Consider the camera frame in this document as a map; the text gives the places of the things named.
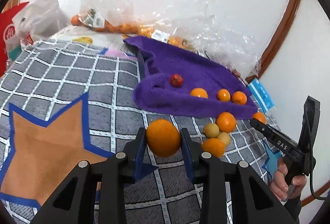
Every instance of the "bag of oranges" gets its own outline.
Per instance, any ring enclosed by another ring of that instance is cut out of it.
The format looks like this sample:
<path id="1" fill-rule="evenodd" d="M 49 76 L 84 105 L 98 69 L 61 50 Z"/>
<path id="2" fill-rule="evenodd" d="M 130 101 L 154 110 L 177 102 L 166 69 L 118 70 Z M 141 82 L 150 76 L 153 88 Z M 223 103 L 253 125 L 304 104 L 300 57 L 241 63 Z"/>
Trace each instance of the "bag of oranges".
<path id="1" fill-rule="evenodd" d="M 187 39 L 184 39 L 178 35 L 171 35 L 170 32 L 162 31 L 163 26 L 159 26 L 156 22 L 139 24 L 138 34 L 144 37 L 152 38 L 170 45 L 179 47 L 181 49 L 186 49 L 190 51 L 195 51 L 193 46 L 189 44 Z"/>
<path id="2" fill-rule="evenodd" d="M 131 0 L 81 0 L 80 13 L 71 18 L 71 24 L 97 32 L 138 33 Z"/>

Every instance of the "gray checkered blanket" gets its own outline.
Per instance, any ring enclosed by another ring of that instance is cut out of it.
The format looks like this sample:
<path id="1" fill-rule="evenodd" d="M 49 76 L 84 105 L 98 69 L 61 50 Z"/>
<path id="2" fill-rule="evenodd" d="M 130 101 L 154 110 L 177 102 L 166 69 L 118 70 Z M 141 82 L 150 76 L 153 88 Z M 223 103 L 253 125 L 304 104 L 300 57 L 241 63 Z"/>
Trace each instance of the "gray checkered blanket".
<path id="1" fill-rule="evenodd" d="M 113 153 L 122 151 L 126 142 L 135 139 L 139 127 L 147 128 L 159 118 L 171 121 L 178 129 L 188 128 L 192 139 L 203 143 L 206 139 L 203 127 L 215 119 L 162 115 L 139 109 L 132 101 L 132 92 L 140 82 L 138 63 L 100 55 L 101 50 L 77 42 L 43 40 L 21 53 L 0 80 L 0 165 L 10 151 L 9 102 L 49 120 L 86 91 L 89 91 L 90 139 L 97 147 Z M 273 118 L 267 118 L 267 122 L 278 128 Z M 232 141 L 222 160 L 230 163 L 246 160 L 267 183 L 267 172 L 262 168 L 267 159 L 263 136 L 247 120 L 238 120 L 230 135 Z M 147 149 L 144 162 L 159 168 L 125 188 L 127 223 L 198 223 L 203 186 L 188 180 L 181 151 L 164 159 Z M 232 224 L 227 183 L 226 190 L 227 222 Z M 37 213 L 36 208 L 2 202 L 19 224 L 29 223 Z M 96 203 L 95 223 L 98 223 L 98 208 Z"/>

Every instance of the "blue star pattern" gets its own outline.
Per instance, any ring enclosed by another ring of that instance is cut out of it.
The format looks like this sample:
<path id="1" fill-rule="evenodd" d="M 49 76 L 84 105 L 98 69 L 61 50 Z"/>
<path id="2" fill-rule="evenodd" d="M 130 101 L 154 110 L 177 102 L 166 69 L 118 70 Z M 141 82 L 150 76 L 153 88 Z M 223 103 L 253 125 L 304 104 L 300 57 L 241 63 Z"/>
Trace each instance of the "blue star pattern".
<path id="1" fill-rule="evenodd" d="M 267 173 L 270 176 L 270 179 L 273 179 L 273 175 L 277 170 L 277 160 L 282 156 L 282 153 L 280 150 L 277 150 L 276 152 L 272 152 L 272 150 L 268 146 L 268 143 L 266 143 L 264 140 L 262 142 L 264 144 L 268 156 L 262 168 L 267 171 Z"/>

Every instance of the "orange star pattern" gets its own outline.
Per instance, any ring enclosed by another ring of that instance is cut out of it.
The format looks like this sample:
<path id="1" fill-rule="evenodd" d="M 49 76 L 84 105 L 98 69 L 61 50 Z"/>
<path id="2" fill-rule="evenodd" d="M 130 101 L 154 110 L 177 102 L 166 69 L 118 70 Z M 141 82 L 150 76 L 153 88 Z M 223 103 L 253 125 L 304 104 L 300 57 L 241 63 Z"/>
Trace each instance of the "orange star pattern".
<path id="1" fill-rule="evenodd" d="M 42 206 L 79 161 L 93 164 L 106 160 L 84 149 L 82 109 L 80 100 L 47 127 L 12 112 L 15 153 L 1 193 L 36 200 Z"/>

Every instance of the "screw head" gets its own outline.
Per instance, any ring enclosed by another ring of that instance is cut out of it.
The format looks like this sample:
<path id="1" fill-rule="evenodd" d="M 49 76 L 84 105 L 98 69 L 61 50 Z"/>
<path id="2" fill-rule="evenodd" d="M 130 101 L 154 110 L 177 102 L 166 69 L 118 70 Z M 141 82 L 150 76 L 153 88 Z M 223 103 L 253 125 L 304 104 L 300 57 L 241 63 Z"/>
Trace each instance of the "screw head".
<path id="1" fill-rule="evenodd" d="M 204 158 L 204 159 L 209 159 L 209 158 L 211 158 L 211 153 L 209 153 L 209 152 L 206 152 L 206 151 L 204 151 L 203 153 L 202 153 L 202 157 Z"/>
<path id="2" fill-rule="evenodd" d="M 116 158 L 117 159 L 123 159 L 125 158 L 126 154 L 124 152 L 119 152 L 116 154 Z"/>
<path id="3" fill-rule="evenodd" d="M 80 168 L 84 168 L 84 167 L 86 167 L 88 165 L 88 162 L 87 161 L 80 161 L 79 163 L 78 163 L 78 166 L 80 167 Z"/>
<path id="4" fill-rule="evenodd" d="M 238 164 L 240 167 L 243 167 L 243 168 L 246 168 L 249 166 L 248 162 L 246 162 L 246 161 L 240 161 Z"/>

